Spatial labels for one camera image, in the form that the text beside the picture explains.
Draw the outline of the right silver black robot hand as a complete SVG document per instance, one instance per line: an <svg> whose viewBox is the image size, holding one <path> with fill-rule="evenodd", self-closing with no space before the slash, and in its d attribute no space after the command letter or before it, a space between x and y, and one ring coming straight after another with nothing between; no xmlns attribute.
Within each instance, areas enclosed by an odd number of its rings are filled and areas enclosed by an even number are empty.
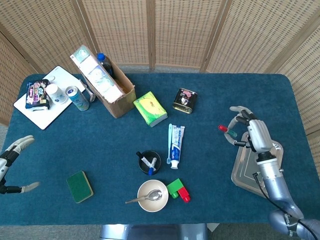
<svg viewBox="0 0 320 240"><path fill-rule="evenodd" d="M232 130L237 123L245 125L248 131L248 140L237 141L228 133L224 133L226 140L233 146L251 148L257 154L270 152L273 148L273 143L265 122L259 120L247 107L238 105L231 106L229 109L237 112L237 115L230 121L228 129Z"/></svg>

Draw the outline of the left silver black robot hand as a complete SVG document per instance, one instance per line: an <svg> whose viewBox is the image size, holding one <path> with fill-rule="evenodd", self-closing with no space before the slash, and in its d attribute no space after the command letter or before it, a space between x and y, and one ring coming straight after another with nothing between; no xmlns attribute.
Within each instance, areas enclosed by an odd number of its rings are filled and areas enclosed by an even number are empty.
<svg viewBox="0 0 320 240"><path fill-rule="evenodd" d="M35 141L33 135L27 135L13 142L0 155L0 193L5 194L22 194L30 192L40 185L40 182L34 182L26 186L6 186L5 176L14 161L20 155L21 151Z"/></svg>

